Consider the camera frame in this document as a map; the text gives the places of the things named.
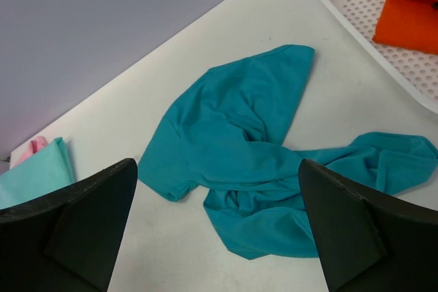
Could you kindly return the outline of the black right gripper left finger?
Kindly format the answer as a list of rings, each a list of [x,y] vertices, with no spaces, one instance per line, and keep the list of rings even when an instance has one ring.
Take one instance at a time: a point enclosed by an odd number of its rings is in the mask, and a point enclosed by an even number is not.
[[[106,291],[137,180],[127,158],[1,210],[1,290]]]

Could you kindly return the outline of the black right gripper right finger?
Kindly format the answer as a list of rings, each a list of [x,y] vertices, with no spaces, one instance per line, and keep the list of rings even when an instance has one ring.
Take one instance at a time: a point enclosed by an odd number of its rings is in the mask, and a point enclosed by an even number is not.
[[[298,180],[329,291],[436,291],[437,212],[303,160]]]

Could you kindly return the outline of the teal t-shirt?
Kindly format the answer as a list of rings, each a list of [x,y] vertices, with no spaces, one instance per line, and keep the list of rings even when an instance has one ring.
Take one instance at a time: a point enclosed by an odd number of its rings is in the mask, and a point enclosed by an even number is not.
[[[210,68],[168,108],[138,164],[139,180],[171,202],[208,188],[203,206],[213,227],[248,260],[318,255],[298,182],[303,159],[391,195],[437,167],[437,148],[418,135],[371,132],[338,148],[284,147],[314,54],[286,44]]]

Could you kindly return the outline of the folded mint t-shirt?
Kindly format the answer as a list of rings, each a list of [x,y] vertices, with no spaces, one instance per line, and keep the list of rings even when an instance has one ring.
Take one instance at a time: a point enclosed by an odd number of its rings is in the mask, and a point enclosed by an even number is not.
[[[1,208],[39,198],[75,182],[67,145],[60,137],[1,175]]]

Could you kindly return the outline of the folded pink t-shirt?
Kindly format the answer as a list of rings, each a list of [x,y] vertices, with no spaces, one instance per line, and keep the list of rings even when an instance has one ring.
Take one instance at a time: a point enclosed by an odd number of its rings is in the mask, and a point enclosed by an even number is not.
[[[32,155],[36,154],[46,146],[48,146],[48,141],[45,137],[37,136],[34,139],[32,139],[28,145],[26,146],[25,151],[23,154],[19,157],[19,159],[16,161],[14,166],[19,165],[20,163],[24,162],[26,159],[30,158]]]

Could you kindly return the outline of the orange t-shirt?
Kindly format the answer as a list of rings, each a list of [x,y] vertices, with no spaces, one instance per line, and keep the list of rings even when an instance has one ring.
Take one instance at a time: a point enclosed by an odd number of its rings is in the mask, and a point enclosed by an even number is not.
[[[373,41],[437,54],[437,0],[386,0]]]

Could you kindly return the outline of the white perforated plastic basket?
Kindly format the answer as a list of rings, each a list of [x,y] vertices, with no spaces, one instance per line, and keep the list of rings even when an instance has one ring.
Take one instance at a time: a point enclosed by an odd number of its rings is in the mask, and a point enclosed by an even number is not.
[[[386,0],[320,0],[400,87],[437,113],[437,56],[373,41]]]

